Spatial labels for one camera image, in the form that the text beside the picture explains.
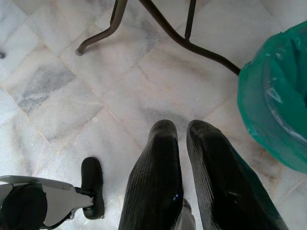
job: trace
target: trash bin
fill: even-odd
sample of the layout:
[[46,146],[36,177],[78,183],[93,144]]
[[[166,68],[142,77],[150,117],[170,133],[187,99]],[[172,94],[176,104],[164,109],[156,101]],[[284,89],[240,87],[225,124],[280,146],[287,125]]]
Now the trash bin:
[[244,66],[237,103],[249,134],[307,174],[307,21],[270,37]]

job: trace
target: gray marble vein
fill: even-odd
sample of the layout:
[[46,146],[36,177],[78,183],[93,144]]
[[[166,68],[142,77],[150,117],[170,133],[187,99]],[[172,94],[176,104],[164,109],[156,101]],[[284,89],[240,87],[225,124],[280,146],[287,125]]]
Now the gray marble vein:
[[55,150],[65,147],[103,107],[45,47],[37,47],[3,87]]
[[291,230],[302,230],[307,225],[307,180],[304,180],[277,208]]
[[260,0],[284,30],[307,20],[305,0]]

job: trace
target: tile grout line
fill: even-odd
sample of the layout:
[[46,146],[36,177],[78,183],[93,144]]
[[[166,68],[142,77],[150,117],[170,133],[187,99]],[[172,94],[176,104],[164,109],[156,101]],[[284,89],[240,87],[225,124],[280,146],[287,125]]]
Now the tile grout line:
[[20,7],[19,6],[17,6],[16,5],[16,3],[14,2],[14,1],[11,1],[11,3],[13,3],[21,12],[23,12],[24,13],[24,15],[25,15],[25,17],[24,17],[24,20],[20,23],[20,25],[14,30],[14,32],[12,33],[12,34],[10,34],[8,37],[7,37],[7,39],[5,40],[5,42],[2,44],[2,46],[4,46],[9,40],[10,40],[10,38],[15,34],[15,32],[25,23],[25,21],[27,20],[27,18],[29,17],[28,15],[26,15],[26,13],[22,10],[22,9],[20,9]]
[[13,116],[11,116],[8,120],[6,120],[4,123],[2,123],[0,125],[0,128],[2,128],[2,126],[6,125],[7,123],[9,123],[10,121],[12,121],[15,117],[17,117],[18,114],[21,114],[21,111],[18,111],[16,114],[14,114]]
[[281,204],[283,201],[285,201],[298,187],[300,187],[305,181],[307,181],[307,176],[305,176],[305,178],[303,178],[302,180],[300,180],[292,189],[290,189],[286,195],[280,199],[279,201],[276,202],[276,206],[278,204]]
[[2,83],[0,83],[0,88],[2,90],[4,90],[8,96],[11,98],[11,100],[13,101],[13,103],[17,106],[19,112],[17,112],[15,115],[13,115],[12,117],[10,117],[7,121],[5,121],[2,125],[6,124],[7,122],[11,121],[15,116],[17,116],[19,113],[23,112],[23,109],[19,106],[19,104],[15,101],[15,99],[11,96],[11,94],[9,94],[9,92],[3,87]]
[[134,142],[134,144],[139,147],[141,150],[143,149],[138,142],[134,139],[134,135],[132,135],[126,128],[125,125],[122,125],[121,122],[118,120],[118,118],[115,116],[115,114],[109,109],[109,107],[106,105],[107,112],[113,117],[113,119],[119,124],[120,127],[128,134],[129,138]]
[[269,15],[277,22],[277,24],[280,26],[281,29],[284,30],[284,27],[282,26],[280,20],[278,20],[277,18],[275,18],[275,16],[273,15],[273,13],[269,10],[269,8],[263,3],[262,0],[259,0],[259,2],[261,3],[261,5],[265,8],[265,10],[269,13]]

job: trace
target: black metal table leg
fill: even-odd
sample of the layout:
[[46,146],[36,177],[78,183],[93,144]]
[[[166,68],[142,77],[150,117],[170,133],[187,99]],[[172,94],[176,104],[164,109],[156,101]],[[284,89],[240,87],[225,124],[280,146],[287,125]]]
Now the black metal table leg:
[[127,1],[128,0],[116,0],[114,8],[113,8],[113,12],[112,12],[110,27],[104,30],[103,32],[96,34],[95,36],[90,37],[86,39],[85,41],[83,41],[80,44],[80,46],[76,49],[76,52],[75,52],[76,55],[81,56],[84,53],[84,50],[86,47],[106,37],[109,37],[118,29],[120,22],[123,18],[124,12],[125,12]]

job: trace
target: white marble tile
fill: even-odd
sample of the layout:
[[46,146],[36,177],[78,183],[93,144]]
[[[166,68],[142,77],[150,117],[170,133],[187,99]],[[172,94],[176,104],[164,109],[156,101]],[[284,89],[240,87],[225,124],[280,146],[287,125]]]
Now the white marble tile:
[[89,46],[82,56],[75,55],[75,49],[84,39],[101,32],[91,27],[69,45],[60,58],[101,97],[158,42],[156,36],[144,36],[138,33],[138,28],[135,30],[136,34],[133,28],[119,28],[114,37]]
[[53,0],[26,21],[56,54],[82,34],[109,6],[109,0]]
[[284,30],[307,20],[305,0],[260,0]]
[[302,230],[307,225],[307,181],[294,190],[277,208],[290,230]]
[[45,47],[37,47],[3,83],[56,150],[103,107],[84,83]]
[[0,175],[33,176],[54,157],[54,152],[20,112],[0,126],[0,156]]
[[129,134],[103,109],[82,133],[37,176],[81,185],[81,164],[96,157],[102,164],[105,218],[87,221],[82,212],[62,229],[117,230],[128,176],[142,150]]
[[[109,27],[112,9],[95,22],[102,31]],[[123,19],[116,32],[108,39],[118,52],[135,53],[137,59],[152,50],[161,40],[161,31],[152,16],[138,1],[128,1]]]
[[12,0],[26,14],[31,15],[49,0]]
[[189,114],[201,119],[237,89],[237,76],[222,65],[166,40],[139,63],[149,81]]
[[281,165],[249,136],[236,105],[236,93],[205,117],[204,121],[220,129],[229,139],[240,156],[257,173],[272,198]]
[[24,58],[38,45],[37,36],[26,25],[22,24],[3,44],[0,49],[6,53],[0,59],[0,82],[8,78]]
[[186,111],[168,100],[164,90],[148,80],[137,66],[125,74],[103,100],[141,147],[145,146],[152,125],[161,119],[175,123],[179,139],[186,136],[189,122]]
[[26,15],[11,0],[0,1],[0,45],[23,23]]
[[214,0],[196,13],[190,40],[241,68],[281,30],[259,0]]
[[10,95],[0,87],[0,126],[16,115],[20,109]]
[[[195,12],[198,12],[211,0],[196,1]],[[153,0],[159,11],[168,20],[168,22],[176,29],[182,24],[186,24],[189,12],[190,0]]]

